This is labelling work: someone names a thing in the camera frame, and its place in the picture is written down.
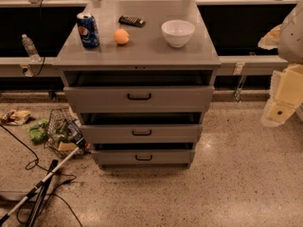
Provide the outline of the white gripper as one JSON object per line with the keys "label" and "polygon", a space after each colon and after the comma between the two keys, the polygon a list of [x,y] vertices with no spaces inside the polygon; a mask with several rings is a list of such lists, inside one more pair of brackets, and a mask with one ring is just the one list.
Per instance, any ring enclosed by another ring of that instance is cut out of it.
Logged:
{"label": "white gripper", "polygon": [[291,64],[271,77],[270,97],[261,116],[265,127],[284,124],[303,103],[303,0],[258,42],[266,50],[278,48],[278,55]]}

